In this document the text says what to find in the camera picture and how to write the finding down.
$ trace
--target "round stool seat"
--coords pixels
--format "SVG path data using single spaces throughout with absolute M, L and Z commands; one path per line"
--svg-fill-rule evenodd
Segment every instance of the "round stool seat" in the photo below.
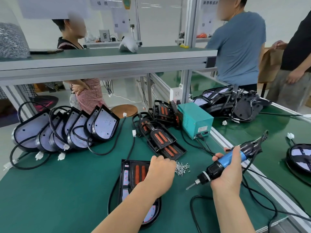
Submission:
M 117 105 L 111 111 L 119 118 L 123 118 L 123 113 L 126 113 L 127 117 L 133 117 L 138 113 L 138 109 L 134 105 Z

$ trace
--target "blue electric screwdriver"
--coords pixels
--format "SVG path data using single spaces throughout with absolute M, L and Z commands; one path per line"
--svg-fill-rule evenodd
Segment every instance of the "blue electric screwdriver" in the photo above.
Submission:
M 268 137 L 268 130 L 264 132 L 264 134 L 259 137 L 257 140 L 254 141 L 248 141 L 240 145 L 241 148 L 241 160 L 244 162 L 245 160 L 252 158 L 254 159 L 257 154 L 262 152 L 261 144 L 267 139 Z M 218 159 L 218 161 L 214 162 L 212 165 L 208 166 L 206 171 L 203 171 L 199 176 L 197 176 L 197 180 L 195 182 L 186 188 L 186 190 L 189 190 L 191 187 L 199 184 L 206 184 L 211 180 L 214 180 L 222 174 L 223 170 L 231 164 L 232 159 L 232 149 L 226 150 L 229 152 L 222 158 Z

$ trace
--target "green work surface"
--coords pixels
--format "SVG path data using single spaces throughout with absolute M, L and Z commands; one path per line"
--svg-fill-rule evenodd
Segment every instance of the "green work surface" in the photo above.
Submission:
M 173 53 L 173 52 L 192 52 L 192 51 L 204 51 L 204 48 L 182 48 L 179 46 L 150 46 L 139 47 L 137 53 L 129 51 L 119 51 L 119 48 L 100 48 L 100 49 L 85 49 L 85 50 L 65 50 L 56 54 L 48 55 L 31 55 L 27 59 L 3 59 L 0 58 L 0 62 L 5 61 L 30 61 L 30 60 L 51 60 L 51 59 L 66 59 L 66 58 L 80 58 L 80 57 L 96 57 L 96 56 L 116 56 L 116 55 L 133 55 L 133 54 L 156 54 L 156 53 Z
M 176 87 L 180 83 L 181 71 L 166 72 L 161 79 L 169 87 Z M 204 90 L 223 86 L 201 74 L 192 73 L 191 90 L 192 97 L 201 95 Z M 273 105 L 264 109 L 263 112 L 288 114 Z M 228 125 L 222 125 L 223 119 L 215 119 L 213 127 L 222 134 L 231 144 L 239 145 L 245 141 L 257 139 L 264 130 L 269 130 L 269 138 L 263 143 L 263 153 L 257 156 L 254 165 L 268 178 L 276 181 L 285 189 L 289 190 L 302 204 L 307 212 L 311 212 L 311 201 L 309 195 L 310 187 L 294 177 L 284 162 L 286 152 L 289 148 L 286 142 L 287 133 L 295 135 L 295 142 L 309 144 L 311 123 L 297 117 L 272 116 L 259 114 L 250 123 L 237 124 L 229 121 Z M 311 177 L 296 173 L 302 179 L 311 183 Z
M 180 132 L 172 128 L 170 130 L 188 150 L 179 162 L 188 163 L 191 172 L 186 172 L 183 177 L 175 176 L 172 188 L 162 197 L 158 219 L 144 232 L 196 232 L 189 202 L 192 196 L 198 194 L 212 196 L 209 184 L 185 190 L 212 163 L 211 156 L 184 144 Z M 57 161 L 57 155 L 54 155 L 37 169 L 10 169 L 0 181 L 1 232 L 91 232 L 107 216 L 108 196 L 120 174 L 121 159 L 127 157 L 132 141 L 132 123 L 127 118 L 115 150 L 106 156 L 81 151 L 67 154 L 62 161 Z M 98 145 L 94 150 L 105 152 L 113 142 Z M 212 138 L 208 138 L 207 142 L 215 152 L 222 150 Z M 137 137 L 130 159 L 149 161 L 152 155 L 145 139 Z M 34 162 L 34 156 L 27 156 L 20 165 L 32 165 Z M 252 188 L 264 193 L 249 176 L 247 179 Z M 256 204 L 243 187 L 241 199 L 255 229 L 265 227 L 273 212 Z M 266 199 L 258 199 L 270 206 Z M 203 232 L 220 232 L 212 201 L 198 199 L 194 203 L 194 210 Z M 285 217 L 279 215 L 276 220 Z

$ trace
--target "plastic bag of screws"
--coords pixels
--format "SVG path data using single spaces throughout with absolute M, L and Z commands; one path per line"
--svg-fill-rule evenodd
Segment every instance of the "plastic bag of screws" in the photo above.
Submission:
M 30 57 L 25 35 L 10 7 L 0 0 L 0 58 Z
M 190 166 L 188 164 L 185 164 L 183 165 L 183 163 L 179 163 L 179 162 L 176 162 L 176 170 L 175 170 L 175 173 L 178 175 L 178 176 L 183 176 L 183 174 L 186 173 L 186 170 L 189 168 Z

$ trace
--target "gray pants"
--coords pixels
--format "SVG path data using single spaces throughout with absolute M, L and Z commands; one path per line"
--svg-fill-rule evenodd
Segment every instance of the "gray pants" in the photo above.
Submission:
M 294 84 L 287 84 L 286 79 L 291 71 L 280 70 L 274 79 L 267 100 L 282 105 L 288 109 L 297 111 L 305 105 L 310 95 L 311 73 L 305 73 L 301 79 Z
M 70 95 L 69 102 L 70 102 L 70 106 L 75 107 L 78 110 L 81 110 L 79 102 L 78 102 L 77 97 L 76 97 L 76 94 Z

